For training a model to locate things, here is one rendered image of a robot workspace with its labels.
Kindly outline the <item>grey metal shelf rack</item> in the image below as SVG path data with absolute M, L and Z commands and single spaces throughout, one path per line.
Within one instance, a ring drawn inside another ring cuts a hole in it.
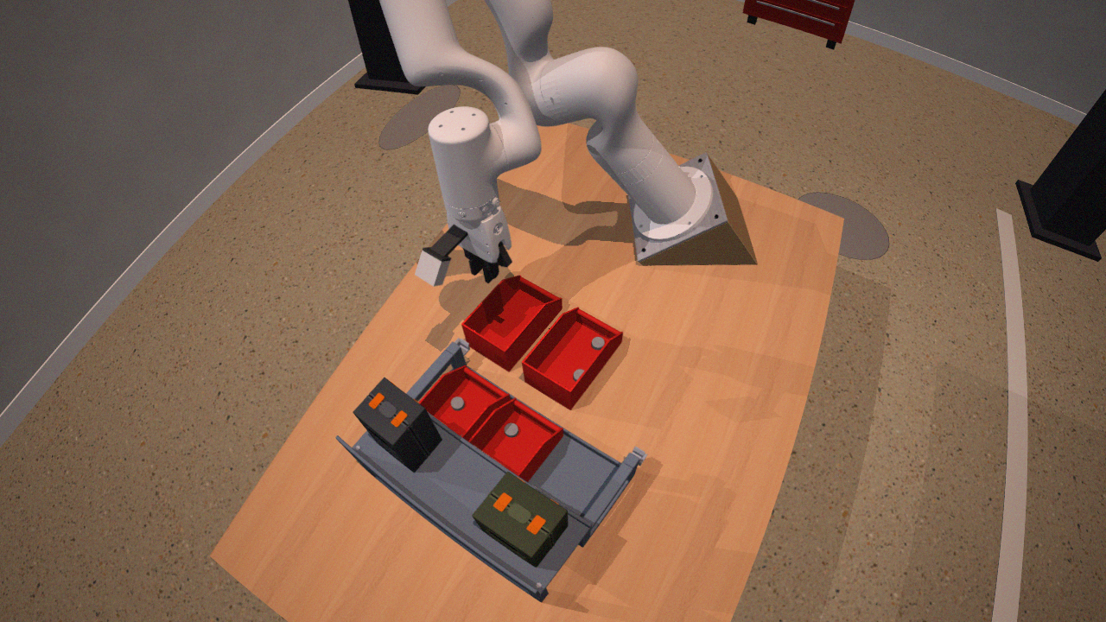
M 451 342 L 406 394 L 419 401 L 450 364 L 453 370 L 467 365 L 465 355 L 469 350 L 463 339 Z M 353 448 L 340 435 L 335 438 L 354 458 L 357 457 L 363 468 L 410 505 L 413 511 L 540 602 L 547 597 L 547 584 L 568 561 L 568 556 L 577 546 L 586 545 L 647 456 L 645 450 L 634 447 L 620 463 L 563 428 L 563 438 L 556 448 L 525 481 L 448 428 L 445 422 L 429 416 L 442 440 L 414 473 L 382 448 L 368 431 Z M 559 501 L 568 511 L 568 528 L 538 567 L 513 554 L 474 522 L 474 511 L 507 471 L 549 499 Z

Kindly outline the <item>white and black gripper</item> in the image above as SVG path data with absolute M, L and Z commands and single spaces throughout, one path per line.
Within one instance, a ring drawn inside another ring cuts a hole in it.
M 447 212 L 448 230 L 457 225 L 467 232 L 458 245 L 465 250 L 465 257 L 470 259 L 471 273 L 477 274 L 483 269 L 486 282 L 489 283 L 499 274 L 499 265 L 508 268 L 512 263 L 508 253 L 512 248 L 512 240 L 502 208 L 500 205 L 491 207 L 486 215 L 473 220 L 455 219 Z

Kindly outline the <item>red bin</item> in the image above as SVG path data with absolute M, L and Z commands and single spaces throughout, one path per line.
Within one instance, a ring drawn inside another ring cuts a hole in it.
M 463 410 L 459 410 L 459 412 L 453 410 L 453 406 L 451 406 L 453 397 L 465 400 Z M 467 369 L 465 365 L 460 369 L 448 371 L 442 377 L 438 379 L 437 383 L 420 400 L 419 404 L 435 418 L 445 422 L 448 428 L 461 435 L 465 440 L 470 440 L 473 437 L 474 431 L 480 428 L 480 425 L 486 422 L 487 417 L 497 407 L 509 401 L 505 392 L 487 382 L 487 379 L 481 377 L 473 370 Z
M 603 349 L 592 348 L 595 336 L 604 339 Z M 619 349 L 620 342 L 623 332 L 586 314 L 578 307 L 571 308 L 559 317 L 523 359 L 524 381 L 550 400 L 572 410 L 613 352 Z M 584 372 L 575 381 L 574 371 L 578 369 Z
M 515 437 L 508 437 L 503 431 L 508 422 L 515 422 Z M 529 481 L 562 438 L 563 432 L 555 422 L 513 398 L 497 407 L 469 442 Z
M 461 325 L 471 349 L 510 371 L 562 308 L 557 296 L 514 276 L 500 281 Z

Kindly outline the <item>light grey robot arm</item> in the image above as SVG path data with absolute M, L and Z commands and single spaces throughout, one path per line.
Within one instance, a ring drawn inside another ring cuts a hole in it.
M 473 220 L 498 207 L 497 178 L 541 154 L 538 125 L 592 118 L 596 122 L 586 147 L 633 203 L 639 203 L 633 222 L 641 235 L 662 243 L 702 222 L 714 188 L 702 170 L 680 169 L 639 117 L 639 74 L 632 60 L 606 46 L 554 60 L 547 48 L 550 0 L 486 0 L 505 43 L 509 74 L 460 46 L 446 0 L 379 2 L 413 86 L 471 87 L 486 94 L 499 115 L 489 124 L 481 108 L 460 106 L 440 111 L 430 122 L 448 215 Z

